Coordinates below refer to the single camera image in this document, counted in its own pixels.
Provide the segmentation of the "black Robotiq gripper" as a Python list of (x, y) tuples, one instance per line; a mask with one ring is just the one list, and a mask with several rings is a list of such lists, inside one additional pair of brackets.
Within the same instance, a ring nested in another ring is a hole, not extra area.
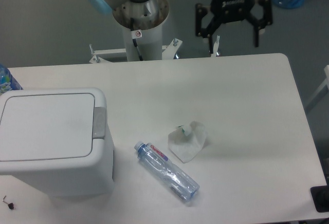
[[(261, 18), (256, 18), (251, 13), (251, 9), (255, 5), (262, 7), (263, 15)], [(271, 0), (211, 0), (211, 5), (196, 3), (194, 8), (195, 36), (207, 41), (210, 54), (214, 54), (213, 20), (220, 23), (231, 23), (246, 18), (253, 26), (253, 43), (255, 47), (259, 47), (260, 30), (272, 25)]]

